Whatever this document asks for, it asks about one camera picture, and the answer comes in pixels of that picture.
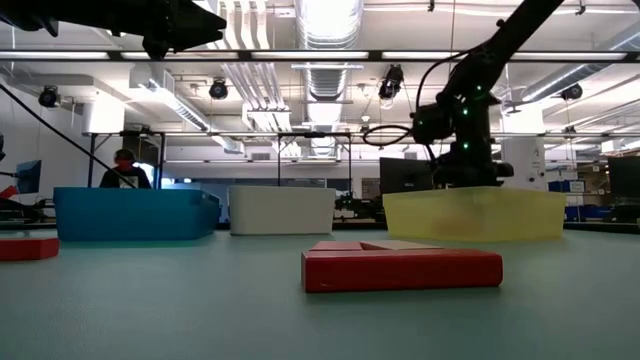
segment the table surface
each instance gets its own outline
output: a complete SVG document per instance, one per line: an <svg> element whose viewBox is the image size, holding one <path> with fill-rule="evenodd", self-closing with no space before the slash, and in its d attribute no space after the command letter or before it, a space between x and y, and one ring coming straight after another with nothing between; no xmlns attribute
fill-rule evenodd
<svg viewBox="0 0 640 360"><path fill-rule="evenodd" d="M334 238L388 236L219 232L189 243L67 243L57 258L0 263L0 359L609 360L640 351L637 235L445 244L501 253L500 288L305 294L300 252Z"/></svg>

